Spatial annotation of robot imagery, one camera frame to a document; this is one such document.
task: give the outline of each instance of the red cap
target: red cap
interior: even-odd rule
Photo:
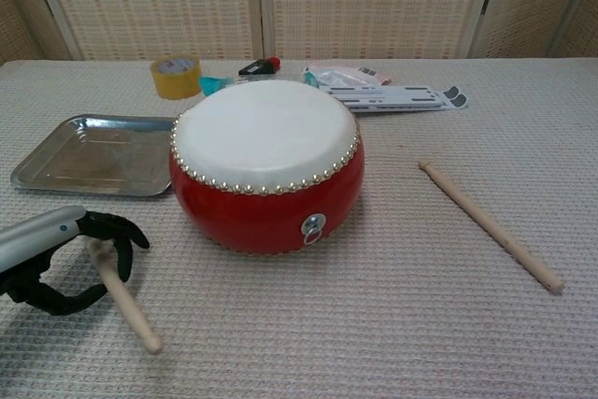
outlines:
[[[268,61],[270,63],[272,63],[272,65],[274,66],[274,70],[280,69],[280,59],[279,58],[277,58],[276,56],[271,56],[270,58],[268,58]]]

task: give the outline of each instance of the wall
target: wall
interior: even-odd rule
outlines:
[[[0,65],[13,60],[42,58],[14,0],[0,0]]]
[[[45,58],[70,60],[63,37],[44,0],[16,0]]]
[[[462,41],[469,22],[477,21],[479,13],[479,9],[472,11],[474,2],[273,0],[275,54],[288,58],[465,56]]]
[[[571,0],[490,0],[470,56],[546,56]]]
[[[251,58],[249,0],[60,0],[86,60]]]
[[[4,61],[598,56],[598,0],[2,2]]]
[[[556,56],[598,56],[598,0],[577,0]]]

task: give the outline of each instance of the yellow tape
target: yellow tape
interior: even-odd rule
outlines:
[[[180,100],[199,93],[201,68],[192,55],[173,55],[154,61],[149,68],[156,91],[162,98]]]

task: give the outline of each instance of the black object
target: black object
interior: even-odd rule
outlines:
[[[133,267],[131,241],[147,249],[150,243],[141,230],[124,217],[99,212],[87,212],[77,220],[79,235],[100,240],[112,240],[118,254],[119,278],[128,280]],[[50,259],[61,246],[73,240],[70,238],[36,256],[0,273],[0,295],[8,293],[15,302],[25,302],[51,315],[70,315],[91,306],[107,293],[104,284],[97,284],[76,296],[64,296],[47,284],[40,282],[40,276],[50,268]]]
[[[239,70],[239,75],[272,75],[280,69],[280,59],[272,56],[267,60],[256,60]]]

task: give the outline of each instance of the teal object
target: teal object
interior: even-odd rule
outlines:
[[[200,86],[200,88],[202,88],[202,92],[204,93],[205,96],[216,93],[220,89],[223,89],[232,83],[233,83],[232,78],[213,78],[213,77],[200,77],[199,78],[199,86]]]
[[[306,84],[308,84],[309,86],[313,86],[314,88],[320,87],[320,83],[318,82],[318,79],[311,72],[306,71],[304,78],[306,80]]]

